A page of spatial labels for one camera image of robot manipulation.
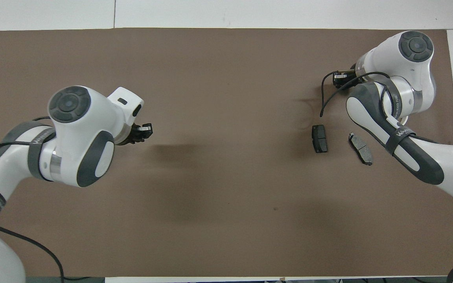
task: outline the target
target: brown table mat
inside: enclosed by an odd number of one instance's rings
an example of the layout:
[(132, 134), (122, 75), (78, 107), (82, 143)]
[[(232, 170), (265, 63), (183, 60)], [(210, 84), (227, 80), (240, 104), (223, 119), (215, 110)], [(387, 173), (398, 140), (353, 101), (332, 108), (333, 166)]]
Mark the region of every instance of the brown table mat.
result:
[[(136, 121), (155, 131), (117, 147), (90, 187), (23, 181), (0, 225), (49, 247), (67, 276), (445, 275), (453, 198), (350, 121), (345, 95), (319, 118), (322, 77), (397, 32), (0, 32), (0, 139), (71, 85), (128, 88), (145, 100)], [(453, 144), (446, 31), (424, 32), (435, 44), (437, 97), (408, 126)], [(325, 124), (329, 153), (313, 152), (313, 124)], [(372, 166), (349, 147), (350, 132), (370, 146)], [(57, 276), (44, 252), (2, 238), (28, 276)]]

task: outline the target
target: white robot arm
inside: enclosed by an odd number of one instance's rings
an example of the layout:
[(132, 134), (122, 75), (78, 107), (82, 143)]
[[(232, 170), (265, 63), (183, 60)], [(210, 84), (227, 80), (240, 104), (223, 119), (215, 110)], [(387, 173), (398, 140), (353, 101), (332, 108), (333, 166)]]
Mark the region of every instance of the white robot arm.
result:
[[(144, 141), (151, 124), (133, 124), (144, 102), (117, 88), (105, 97), (91, 88), (71, 86), (48, 103), (54, 127), (37, 121), (12, 129), (0, 147), (0, 210), (20, 181), (36, 177), (85, 187), (111, 164), (114, 146)], [(22, 262), (0, 239), (0, 283), (24, 283)]]
[[(367, 75), (347, 99), (349, 117), (369, 132), (419, 180), (453, 197), (453, 145), (417, 136), (398, 119), (427, 110), (435, 98), (429, 65), (434, 46), (425, 34), (406, 31), (388, 38), (360, 57), (354, 76)], [(453, 272), (449, 274), (453, 282)]]

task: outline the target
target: gray circular button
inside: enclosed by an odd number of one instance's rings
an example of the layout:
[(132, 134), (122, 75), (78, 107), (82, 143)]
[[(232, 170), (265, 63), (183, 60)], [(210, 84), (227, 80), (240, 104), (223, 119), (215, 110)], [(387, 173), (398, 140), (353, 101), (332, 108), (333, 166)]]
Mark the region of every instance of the gray circular button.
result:
[(59, 99), (59, 109), (64, 112), (71, 112), (78, 106), (78, 99), (73, 94), (64, 95)]
[(64, 88), (48, 104), (51, 118), (60, 123), (71, 123), (82, 118), (89, 108), (90, 95), (82, 86)]
[(415, 53), (421, 53), (427, 48), (426, 42), (419, 37), (412, 38), (408, 43), (408, 46), (410, 47), (410, 50)]

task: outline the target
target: circular joint cap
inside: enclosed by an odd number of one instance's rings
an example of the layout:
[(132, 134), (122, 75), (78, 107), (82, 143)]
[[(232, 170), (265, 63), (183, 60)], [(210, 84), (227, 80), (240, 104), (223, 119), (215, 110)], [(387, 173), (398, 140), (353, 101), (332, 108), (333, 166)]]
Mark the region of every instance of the circular joint cap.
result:
[(425, 34), (407, 31), (398, 43), (401, 55), (412, 62), (423, 62), (433, 55), (433, 43)]
[(57, 92), (48, 104), (52, 119), (61, 123), (71, 123), (82, 118), (89, 107), (90, 95), (82, 86), (64, 88)]

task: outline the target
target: white floor tile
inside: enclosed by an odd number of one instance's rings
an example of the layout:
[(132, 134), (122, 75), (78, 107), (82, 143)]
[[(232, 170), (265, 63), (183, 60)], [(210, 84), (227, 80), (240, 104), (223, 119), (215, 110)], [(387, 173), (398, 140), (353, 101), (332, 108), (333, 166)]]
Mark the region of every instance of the white floor tile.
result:
[(0, 30), (108, 29), (115, 0), (0, 0)]
[(117, 0), (115, 27), (453, 29), (453, 0)]

